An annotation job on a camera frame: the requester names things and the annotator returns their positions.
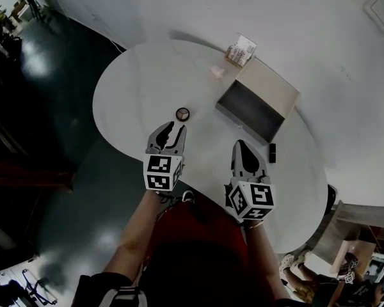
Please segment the dark green floor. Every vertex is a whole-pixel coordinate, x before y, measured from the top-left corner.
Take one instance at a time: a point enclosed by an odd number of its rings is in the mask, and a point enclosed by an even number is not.
[[[119,55],[114,45],[61,15],[49,26],[31,22],[20,36],[22,72],[44,126],[42,149],[77,168],[73,193],[55,191],[47,200],[33,242],[37,276],[70,299],[79,276],[101,271],[114,252],[144,192],[142,165],[109,145],[93,120],[93,92]]]

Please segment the shoe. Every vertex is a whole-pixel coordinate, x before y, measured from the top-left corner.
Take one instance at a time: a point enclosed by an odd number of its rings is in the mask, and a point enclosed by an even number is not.
[[[291,270],[298,269],[299,264],[304,264],[306,262],[306,258],[308,256],[309,250],[303,250],[298,256],[297,259],[291,265]]]
[[[294,255],[291,253],[288,253],[285,255],[280,262],[279,271],[280,271],[280,277],[283,279],[286,279],[286,276],[284,274],[285,269],[289,269],[290,266],[293,264],[294,261]]]
[[[182,202],[187,202],[187,201],[191,203],[195,203],[195,195],[191,190],[186,190],[182,195]]]

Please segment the white oval table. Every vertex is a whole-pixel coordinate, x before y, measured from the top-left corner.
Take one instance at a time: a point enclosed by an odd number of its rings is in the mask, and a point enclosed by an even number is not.
[[[211,67],[225,69],[217,79]],[[104,138],[123,154],[142,161],[148,136],[191,112],[180,178],[222,207],[230,182],[232,148],[238,139],[252,144],[268,160],[267,150],[215,110],[238,69],[223,53],[192,42],[144,43],[119,55],[104,71],[93,98],[93,115]],[[276,185],[276,208],[265,221],[276,253],[305,243],[319,226],[327,202],[327,182],[317,146],[294,111],[275,136],[277,162],[268,164]]]

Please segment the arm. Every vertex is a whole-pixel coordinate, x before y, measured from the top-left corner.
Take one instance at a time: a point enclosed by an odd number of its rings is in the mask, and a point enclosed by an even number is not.
[[[148,249],[160,202],[161,198],[154,191],[145,191],[104,272],[119,273],[131,281],[136,279]]]
[[[268,295],[272,304],[277,299],[290,299],[280,280],[278,262],[275,253],[271,249],[263,225],[249,228],[256,224],[256,221],[245,224],[249,264],[253,272],[253,281],[257,288],[262,288],[262,294]]]

